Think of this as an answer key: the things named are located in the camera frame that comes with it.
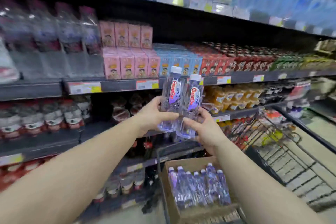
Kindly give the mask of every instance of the open cardboard box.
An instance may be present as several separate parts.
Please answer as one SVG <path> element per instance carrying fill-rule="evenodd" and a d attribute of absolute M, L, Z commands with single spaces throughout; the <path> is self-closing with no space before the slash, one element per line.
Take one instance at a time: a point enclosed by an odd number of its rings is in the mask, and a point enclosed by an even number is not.
<path fill-rule="evenodd" d="M 174 197 L 172 195 L 172 188 L 168 178 L 168 168 L 182 166 L 185 171 L 200 171 L 205 169 L 208 163 L 212 163 L 217 169 L 222 169 L 216 157 L 204 157 L 204 158 L 188 158 L 180 160 L 170 160 L 165 163 L 165 167 L 162 171 L 162 183 L 164 187 L 164 193 L 167 200 L 167 210 L 170 217 L 171 224 L 194 224 L 201 222 L 202 220 L 207 220 L 210 217 L 221 217 L 228 215 L 229 213 L 235 211 L 238 208 L 238 201 L 235 193 L 232 190 L 230 184 L 229 193 L 231 197 L 232 204 L 222 206 L 217 203 L 208 206 L 195 206 L 187 209 L 179 210 L 175 204 Z"/>

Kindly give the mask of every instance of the shopping cart handle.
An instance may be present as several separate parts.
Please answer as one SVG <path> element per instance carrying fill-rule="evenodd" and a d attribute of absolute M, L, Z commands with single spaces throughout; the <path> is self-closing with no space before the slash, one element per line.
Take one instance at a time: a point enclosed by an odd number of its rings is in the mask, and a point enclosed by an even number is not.
<path fill-rule="evenodd" d="M 320 144 L 325 146 L 328 150 L 330 150 L 332 153 L 336 154 L 336 147 L 323 139 L 321 136 L 316 134 L 315 132 L 311 131 L 309 128 L 307 128 L 300 120 L 292 117 L 287 112 L 283 111 L 281 107 L 278 107 L 276 105 L 270 106 L 272 109 L 275 109 L 278 111 L 281 115 L 283 115 L 288 121 L 292 122 L 294 125 L 296 125 L 298 128 L 302 129 L 305 133 L 313 137 L 316 141 L 318 141 Z"/>

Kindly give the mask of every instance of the person's right hand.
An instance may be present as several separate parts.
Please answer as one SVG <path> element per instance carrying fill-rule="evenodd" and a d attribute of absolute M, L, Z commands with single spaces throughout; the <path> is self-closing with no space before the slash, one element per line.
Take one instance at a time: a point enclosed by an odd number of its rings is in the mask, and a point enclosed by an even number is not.
<path fill-rule="evenodd" d="M 198 133 L 199 136 L 195 139 L 204 146 L 208 153 L 215 155 L 215 148 L 220 146 L 224 140 L 228 140 L 228 138 L 207 110 L 199 107 L 198 111 L 204 119 L 203 123 L 198 123 L 186 117 L 183 118 L 183 122 Z"/>

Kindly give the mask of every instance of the white bottle cap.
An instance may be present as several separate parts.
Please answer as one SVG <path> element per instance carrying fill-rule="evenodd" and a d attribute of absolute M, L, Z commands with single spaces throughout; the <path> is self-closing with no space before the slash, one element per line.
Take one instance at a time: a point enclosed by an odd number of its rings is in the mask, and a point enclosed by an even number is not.
<path fill-rule="evenodd" d="M 181 74 L 182 73 L 182 67 L 174 67 L 172 66 L 170 69 L 171 73 Z"/>
<path fill-rule="evenodd" d="M 202 79 L 202 76 L 200 74 L 191 74 L 190 75 L 190 79 L 193 80 L 193 81 L 201 81 Z"/>

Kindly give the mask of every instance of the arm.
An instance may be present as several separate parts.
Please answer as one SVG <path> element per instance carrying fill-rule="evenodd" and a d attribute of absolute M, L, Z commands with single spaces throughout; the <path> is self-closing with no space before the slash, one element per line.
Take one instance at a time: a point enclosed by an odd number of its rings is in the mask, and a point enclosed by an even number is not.
<path fill-rule="evenodd" d="M 202 124 L 184 118 L 197 131 L 197 140 L 215 155 L 250 223 L 324 223 L 304 201 L 279 184 L 221 131 L 211 115 L 200 108 Z"/>
<path fill-rule="evenodd" d="M 149 129 L 177 113 L 159 112 L 160 97 L 137 115 L 58 155 L 0 194 L 4 224 L 72 223 L 103 187 L 120 159 Z"/>

